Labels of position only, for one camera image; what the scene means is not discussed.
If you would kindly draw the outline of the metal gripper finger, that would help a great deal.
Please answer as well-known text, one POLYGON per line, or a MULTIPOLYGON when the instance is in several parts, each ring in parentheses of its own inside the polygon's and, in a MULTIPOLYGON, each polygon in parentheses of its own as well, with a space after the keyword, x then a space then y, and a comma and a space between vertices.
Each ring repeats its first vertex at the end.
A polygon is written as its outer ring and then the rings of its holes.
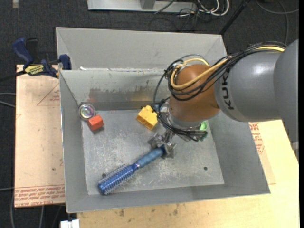
POLYGON ((175 156, 175 149, 176 149, 176 145, 175 143, 166 143, 163 145, 163 149, 164 149, 164 154, 163 154, 163 158, 174 158, 175 156))
POLYGON ((164 136, 158 133, 155 133, 148 141, 147 143, 152 148, 160 148, 164 144, 164 136))

